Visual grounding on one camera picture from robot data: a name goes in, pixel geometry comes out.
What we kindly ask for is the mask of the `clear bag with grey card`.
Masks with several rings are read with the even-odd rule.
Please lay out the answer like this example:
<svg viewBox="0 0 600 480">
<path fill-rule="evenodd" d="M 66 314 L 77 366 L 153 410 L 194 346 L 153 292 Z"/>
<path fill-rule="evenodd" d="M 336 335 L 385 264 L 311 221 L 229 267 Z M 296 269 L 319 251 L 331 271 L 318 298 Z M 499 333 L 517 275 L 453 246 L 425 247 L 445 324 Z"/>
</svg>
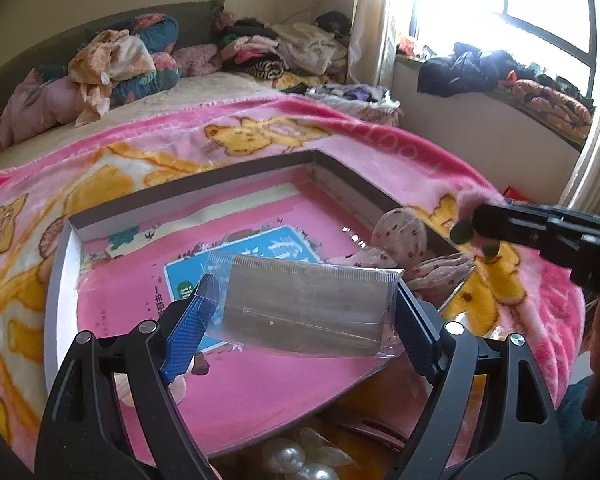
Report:
<svg viewBox="0 0 600 480">
<path fill-rule="evenodd" d="M 392 355 L 399 269 L 215 252 L 207 273 L 219 282 L 216 339 L 319 358 Z"/>
</svg>

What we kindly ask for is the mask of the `window with dark frame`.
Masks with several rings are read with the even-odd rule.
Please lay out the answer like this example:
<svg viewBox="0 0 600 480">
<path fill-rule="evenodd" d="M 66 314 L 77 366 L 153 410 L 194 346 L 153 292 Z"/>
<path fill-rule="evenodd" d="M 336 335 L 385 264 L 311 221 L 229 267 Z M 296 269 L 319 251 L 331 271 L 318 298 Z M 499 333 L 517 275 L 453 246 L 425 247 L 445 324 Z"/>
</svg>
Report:
<svg viewBox="0 0 600 480">
<path fill-rule="evenodd" d="M 414 0 L 408 30 L 437 55 L 505 51 L 600 102 L 600 0 Z"/>
</svg>

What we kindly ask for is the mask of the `beige bed sheet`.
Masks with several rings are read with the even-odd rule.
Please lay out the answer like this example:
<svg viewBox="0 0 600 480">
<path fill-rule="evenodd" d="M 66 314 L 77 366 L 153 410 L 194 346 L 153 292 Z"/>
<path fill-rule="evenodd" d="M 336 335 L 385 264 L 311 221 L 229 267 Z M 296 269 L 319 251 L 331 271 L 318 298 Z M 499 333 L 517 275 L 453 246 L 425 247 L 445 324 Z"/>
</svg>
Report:
<svg viewBox="0 0 600 480">
<path fill-rule="evenodd" d="M 250 99 L 277 93 L 272 84 L 248 75 L 216 72 L 182 78 L 171 90 L 158 92 L 130 104 L 115 107 L 102 119 L 82 127 L 73 124 L 51 128 L 0 153 L 0 171 L 33 162 L 76 141 L 109 128 L 208 103 Z"/>
</svg>

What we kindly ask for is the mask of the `floral fabric scrunchie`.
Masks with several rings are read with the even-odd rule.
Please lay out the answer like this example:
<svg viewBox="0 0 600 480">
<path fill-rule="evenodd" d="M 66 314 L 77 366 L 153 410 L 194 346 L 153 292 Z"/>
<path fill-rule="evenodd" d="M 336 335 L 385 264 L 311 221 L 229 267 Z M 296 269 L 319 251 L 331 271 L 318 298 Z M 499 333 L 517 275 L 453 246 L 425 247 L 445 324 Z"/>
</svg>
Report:
<svg viewBox="0 0 600 480">
<path fill-rule="evenodd" d="M 426 224 L 411 208 L 386 212 L 375 224 L 370 244 L 354 254 L 332 257 L 328 263 L 403 270 L 407 287 L 419 299 L 443 307 L 474 270 L 468 255 L 428 257 L 429 235 Z"/>
</svg>

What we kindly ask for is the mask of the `dark teal floral quilt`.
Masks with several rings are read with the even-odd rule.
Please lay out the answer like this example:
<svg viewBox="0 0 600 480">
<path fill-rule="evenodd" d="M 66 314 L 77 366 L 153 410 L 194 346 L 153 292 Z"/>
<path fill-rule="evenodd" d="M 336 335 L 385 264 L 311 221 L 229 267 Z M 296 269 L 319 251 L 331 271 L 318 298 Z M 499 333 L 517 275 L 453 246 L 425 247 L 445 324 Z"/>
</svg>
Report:
<svg viewBox="0 0 600 480">
<path fill-rule="evenodd" d="M 117 86 L 157 78 L 158 62 L 170 61 L 179 32 L 178 21 L 168 14 L 142 14 L 99 32 L 68 64 L 42 65 L 36 71 L 44 82 L 69 78 L 79 86 L 78 110 L 100 117 L 114 102 L 140 96 L 124 92 L 116 98 Z"/>
</svg>

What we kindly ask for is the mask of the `shallow pink cardboard box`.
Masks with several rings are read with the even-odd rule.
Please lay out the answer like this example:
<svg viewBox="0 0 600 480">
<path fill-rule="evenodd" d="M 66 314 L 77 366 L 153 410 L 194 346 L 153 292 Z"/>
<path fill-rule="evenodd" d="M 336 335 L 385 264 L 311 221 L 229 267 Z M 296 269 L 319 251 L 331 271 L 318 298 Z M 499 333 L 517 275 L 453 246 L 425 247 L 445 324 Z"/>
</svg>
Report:
<svg viewBox="0 0 600 480">
<path fill-rule="evenodd" d="M 398 202 L 320 151 L 240 162 L 65 223 L 35 461 L 147 477 L 244 448 L 394 356 L 436 379 L 438 307 L 395 263 L 336 263 Z"/>
</svg>

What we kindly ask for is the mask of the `dark green headboard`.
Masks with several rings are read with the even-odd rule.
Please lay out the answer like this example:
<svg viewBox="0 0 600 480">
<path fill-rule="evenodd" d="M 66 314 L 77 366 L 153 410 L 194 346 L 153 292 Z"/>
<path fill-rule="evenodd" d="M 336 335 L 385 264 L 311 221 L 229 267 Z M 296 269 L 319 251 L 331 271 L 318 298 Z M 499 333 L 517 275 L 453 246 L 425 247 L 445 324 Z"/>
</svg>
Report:
<svg viewBox="0 0 600 480">
<path fill-rule="evenodd" d="M 58 32 L 27 48 L 0 66 L 0 116 L 9 97 L 27 73 L 40 65 L 66 65 L 95 36 L 105 29 L 133 28 L 132 21 L 141 15 L 166 14 L 178 23 L 178 38 L 169 44 L 175 50 L 210 44 L 216 38 L 214 22 L 224 10 L 225 0 L 178 2 L 161 6 L 145 6 L 110 14 Z"/>
</svg>

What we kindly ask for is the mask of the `large pearl hair clip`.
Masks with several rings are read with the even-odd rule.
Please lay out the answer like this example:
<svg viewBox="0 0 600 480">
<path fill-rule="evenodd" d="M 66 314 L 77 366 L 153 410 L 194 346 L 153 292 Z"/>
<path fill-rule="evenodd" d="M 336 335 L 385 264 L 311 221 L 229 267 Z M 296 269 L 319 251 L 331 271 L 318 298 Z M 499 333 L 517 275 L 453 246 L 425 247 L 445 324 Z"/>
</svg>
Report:
<svg viewBox="0 0 600 480">
<path fill-rule="evenodd" d="M 338 469 L 354 464 L 353 458 L 315 429 L 303 427 L 297 437 L 275 438 L 261 451 L 265 471 L 283 479 L 339 479 Z"/>
</svg>

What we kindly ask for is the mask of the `dark jacket on windowsill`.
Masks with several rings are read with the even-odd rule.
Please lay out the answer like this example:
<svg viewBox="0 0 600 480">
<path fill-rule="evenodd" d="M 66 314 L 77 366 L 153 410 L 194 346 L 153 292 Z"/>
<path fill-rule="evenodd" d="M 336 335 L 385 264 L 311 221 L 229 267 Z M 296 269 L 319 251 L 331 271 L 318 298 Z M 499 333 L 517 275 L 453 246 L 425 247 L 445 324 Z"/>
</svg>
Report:
<svg viewBox="0 0 600 480">
<path fill-rule="evenodd" d="M 506 51 L 486 51 L 457 42 L 451 56 L 435 56 L 422 64 L 417 91 L 442 98 L 461 93 L 490 93 L 510 73 L 516 73 L 518 67 Z"/>
</svg>

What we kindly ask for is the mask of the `small pink knitted garment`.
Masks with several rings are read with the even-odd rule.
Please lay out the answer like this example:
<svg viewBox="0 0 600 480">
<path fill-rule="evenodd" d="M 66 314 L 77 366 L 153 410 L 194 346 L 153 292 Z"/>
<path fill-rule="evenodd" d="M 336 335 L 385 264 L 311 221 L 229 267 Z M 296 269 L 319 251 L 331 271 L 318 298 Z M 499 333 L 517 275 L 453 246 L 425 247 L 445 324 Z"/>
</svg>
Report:
<svg viewBox="0 0 600 480">
<path fill-rule="evenodd" d="M 220 51 L 215 44 L 197 44 L 178 49 L 172 54 L 182 77 L 206 76 L 222 68 Z"/>
</svg>

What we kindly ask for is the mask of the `orange patterned cloth on sill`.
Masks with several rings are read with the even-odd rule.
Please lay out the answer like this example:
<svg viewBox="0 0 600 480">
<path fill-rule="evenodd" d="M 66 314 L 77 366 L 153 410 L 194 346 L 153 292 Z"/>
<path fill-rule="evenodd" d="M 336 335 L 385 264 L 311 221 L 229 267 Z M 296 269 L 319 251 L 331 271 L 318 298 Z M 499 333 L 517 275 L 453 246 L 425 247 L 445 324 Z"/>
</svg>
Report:
<svg viewBox="0 0 600 480">
<path fill-rule="evenodd" d="M 595 105 L 565 78 L 553 78 L 531 66 L 511 70 L 498 81 L 513 106 L 563 138 L 582 145 L 592 128 Z"/>
</svg>

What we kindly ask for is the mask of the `floral laundry bag with clothes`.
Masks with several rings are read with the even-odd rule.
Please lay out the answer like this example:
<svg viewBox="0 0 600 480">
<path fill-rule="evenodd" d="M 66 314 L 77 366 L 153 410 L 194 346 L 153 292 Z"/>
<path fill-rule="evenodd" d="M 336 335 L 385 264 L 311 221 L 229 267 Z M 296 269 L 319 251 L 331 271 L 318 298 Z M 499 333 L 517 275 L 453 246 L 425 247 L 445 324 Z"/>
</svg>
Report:
<svg viewBox="0 0 600 480">
<path fill-rule="evenodd" d="M 320 84 L 309 88 L 306 97 L 343 114 L 377 125 L 397 127 L 401 107 L 385 87 L 369 84 Z"/>
</svg>

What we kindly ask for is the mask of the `pile of clothes on bed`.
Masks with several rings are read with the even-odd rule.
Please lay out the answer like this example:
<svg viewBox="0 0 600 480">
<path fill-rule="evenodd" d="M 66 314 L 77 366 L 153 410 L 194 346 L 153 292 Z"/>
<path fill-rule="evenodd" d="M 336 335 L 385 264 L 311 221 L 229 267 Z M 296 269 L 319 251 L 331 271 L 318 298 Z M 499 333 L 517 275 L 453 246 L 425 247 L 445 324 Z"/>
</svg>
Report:
<svg viewBox="0 0 600 480">
<path fill-rule="evenodd" d="M 221 12 L 214 23 L 223 70 L 268 81 L 279 90 L 347 78 L 351 21 L 329 11 L 311 23 L 267 25 Z"/>
</svg>

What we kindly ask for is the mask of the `pink floral pillow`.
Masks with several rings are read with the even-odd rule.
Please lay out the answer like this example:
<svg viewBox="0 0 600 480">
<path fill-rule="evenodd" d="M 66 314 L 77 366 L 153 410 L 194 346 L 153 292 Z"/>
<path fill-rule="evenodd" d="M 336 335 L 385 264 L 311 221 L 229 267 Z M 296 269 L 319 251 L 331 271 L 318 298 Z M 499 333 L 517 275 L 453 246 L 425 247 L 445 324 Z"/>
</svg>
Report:
<svg viewBox="0 0 600 480">
<path fill-rule="evenodd" d="M 1 148 L 4 150 L 57 125 L 74 122 L 79 115 L 76 109 L 79 88 L 68 76 L 46 78 L 42 72 L 32 68 L 3 108 Z"/>
</svg>

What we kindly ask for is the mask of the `orange floral crumpled cloth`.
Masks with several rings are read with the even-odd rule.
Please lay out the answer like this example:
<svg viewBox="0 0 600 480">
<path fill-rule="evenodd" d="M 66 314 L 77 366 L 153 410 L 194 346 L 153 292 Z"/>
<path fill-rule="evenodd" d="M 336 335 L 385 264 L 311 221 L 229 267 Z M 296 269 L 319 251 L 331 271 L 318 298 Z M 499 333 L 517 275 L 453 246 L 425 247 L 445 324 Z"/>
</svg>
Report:
<svg viewBox="0 0 600 480">
<path fill-rule="evenodd" d="M 106 115 L 112 92 L 121 81 L 155 71 L 143 40 L 127 29 L 100 32 L 68 64 L 68 77 L 80 86 L 74 125 L 81 127 Z"/>
</svg>

